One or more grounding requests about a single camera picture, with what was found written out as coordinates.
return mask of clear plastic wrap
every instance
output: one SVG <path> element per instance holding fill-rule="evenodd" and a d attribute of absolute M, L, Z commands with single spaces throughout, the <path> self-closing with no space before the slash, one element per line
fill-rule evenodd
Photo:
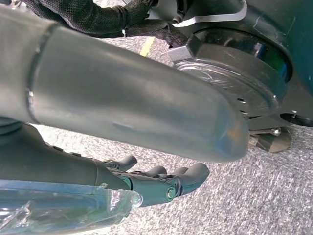
<path fill-rule="evenodd" d="M 101 186 L 0 180 L 0 234 L 69 234 L 118 224 L 142 198 Z"/>

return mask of gray metal pipe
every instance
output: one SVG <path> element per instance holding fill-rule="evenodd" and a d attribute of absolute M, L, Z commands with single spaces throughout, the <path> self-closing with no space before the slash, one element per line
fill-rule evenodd
<path fill-rule="evenodd" d="M 247 150 L 244 118 L 188 74 L 0 7 L 0 117 L 201 161 Z"/>

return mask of bolt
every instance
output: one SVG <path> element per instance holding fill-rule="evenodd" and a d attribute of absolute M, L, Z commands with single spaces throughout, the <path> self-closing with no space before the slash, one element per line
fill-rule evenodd
<path fill-rule="evenodd" d="M 170 187 L 167 189 L 166 196 L 167 201 L 170 202 L 175 198 L 176 190 L 173 187 Z"/>
<path fill-rule="evenodd" d="M 272 129 L 272 134 L 274 136 L 279 136 L 281 133 L 281 128 L 273 128 Z"/>
<path fill-rule="evenodd" d="M 176 16 L 173 17 L 173 23 L 174 23 L 174 24 L 179 24 L 182 21 L 183 21 L 183 17 L 181 17 L 180 15 L 176 15 Z"/>

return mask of metal bracket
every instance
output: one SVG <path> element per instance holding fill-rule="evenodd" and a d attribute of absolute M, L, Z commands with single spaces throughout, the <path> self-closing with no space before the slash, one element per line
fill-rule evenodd
<path fill-rule="evenodd" d="M 183 21 L 179 24 L 173 24 L 175 27 L 187 27 L 195 23 L 205 22 L 226 22 L 226 21 L 241 21 L 244 19 L 247 12 L 246 0 L 241 0 L 243 7 L 241 10 L 235 14 L 210 15 L 210 16 L 195 16 L 191 19 Z"/>

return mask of yellow line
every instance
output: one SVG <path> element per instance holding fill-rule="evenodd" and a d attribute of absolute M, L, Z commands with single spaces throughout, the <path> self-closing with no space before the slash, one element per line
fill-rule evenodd
<path fill-rule="evenodd" d="M 148 37 L 141 49 L 140 55 L 146 57 L 151 46 L 153 44 L 153 41 L 155 41 L 155 37 Z"/>

